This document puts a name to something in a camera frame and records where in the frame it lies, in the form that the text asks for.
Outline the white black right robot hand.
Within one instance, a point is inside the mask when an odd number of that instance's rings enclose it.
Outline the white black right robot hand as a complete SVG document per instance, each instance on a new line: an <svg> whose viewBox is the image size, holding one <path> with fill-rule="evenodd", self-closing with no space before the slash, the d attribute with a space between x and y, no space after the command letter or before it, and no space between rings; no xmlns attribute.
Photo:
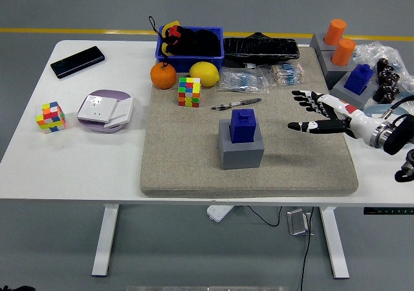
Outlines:
<svg viewBox="0 0 414 291"><path fill-rule="evenodd" d="M319 113L325 120L291 122L289 129L312 134L346 133L353 138L361 138L369 143L374 131L386 121L372 118L355 106L330 94L314 91L292 91L294 100L308 112Z"/></svg>

